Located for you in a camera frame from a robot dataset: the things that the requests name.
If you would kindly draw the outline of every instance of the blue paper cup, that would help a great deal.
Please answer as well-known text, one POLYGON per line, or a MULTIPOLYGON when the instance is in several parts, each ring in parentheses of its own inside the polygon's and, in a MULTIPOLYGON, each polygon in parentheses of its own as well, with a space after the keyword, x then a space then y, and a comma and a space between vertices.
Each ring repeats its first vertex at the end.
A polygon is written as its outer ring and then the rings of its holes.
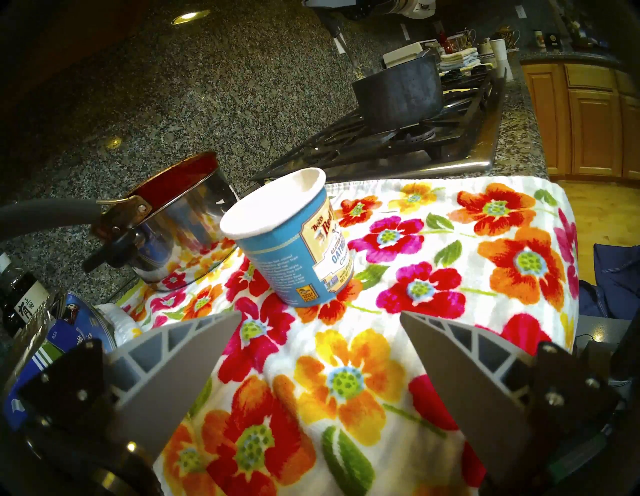
POLYGON ((220 221, 224 235, 294 307, 331 301, 353 276, 325 180, 318 168, 280 177, 233 205, 220 221))

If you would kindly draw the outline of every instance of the blue package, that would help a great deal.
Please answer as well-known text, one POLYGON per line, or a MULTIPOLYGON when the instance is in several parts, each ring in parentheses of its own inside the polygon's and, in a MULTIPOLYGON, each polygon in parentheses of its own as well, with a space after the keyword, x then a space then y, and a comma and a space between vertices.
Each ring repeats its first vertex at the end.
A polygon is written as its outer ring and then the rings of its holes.
POLYGON ((111 326, 91 305, 72 292, 67 293, 65 304, 62 318, 51 326, 44 342, 21 370, 11 392, 4 400, 4 416, 14 430, 17 430, 27 417, 22 403, 17 398, 17 392, 24 384, 87 339, 100 339, 105 353, 116 348, 111 326))

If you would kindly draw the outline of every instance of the dark bottle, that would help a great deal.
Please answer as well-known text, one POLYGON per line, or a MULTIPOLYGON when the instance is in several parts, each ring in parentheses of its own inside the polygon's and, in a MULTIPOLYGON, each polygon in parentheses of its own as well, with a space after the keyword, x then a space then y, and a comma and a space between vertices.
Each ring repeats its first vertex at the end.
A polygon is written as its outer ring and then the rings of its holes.
POLYGON ((31 272, 14 266, 6 253, 0 255, 0 293, 4 328, 12 335, 29 322, 49 295, 31 272))

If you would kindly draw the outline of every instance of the bottle label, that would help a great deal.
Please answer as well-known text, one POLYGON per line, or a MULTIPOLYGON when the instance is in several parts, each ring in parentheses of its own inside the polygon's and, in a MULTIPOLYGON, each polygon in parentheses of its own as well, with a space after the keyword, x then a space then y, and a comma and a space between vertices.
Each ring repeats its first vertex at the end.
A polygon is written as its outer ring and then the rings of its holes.
POLYGON ((23 321, 29 322, 33 317, 33 312, 38 309, 48 295, 49 292, 44 289, 44 286, 36 281, 14 307, 15 311, 18 312, 23 321))

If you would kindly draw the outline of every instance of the recessed light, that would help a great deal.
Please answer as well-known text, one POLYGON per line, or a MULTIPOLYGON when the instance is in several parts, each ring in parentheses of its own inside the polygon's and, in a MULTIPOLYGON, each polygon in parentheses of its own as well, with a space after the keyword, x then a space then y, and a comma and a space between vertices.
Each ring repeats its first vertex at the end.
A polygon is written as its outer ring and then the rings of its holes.
POLYGON ((210 10, 198 10, 197 12, 189 12, 187 14, 182 14, 176 17, 172 24, 182 24, 183 22, 189 22, 196 19, 201 19, 202 17, 206 17, 211 13, 210 10))

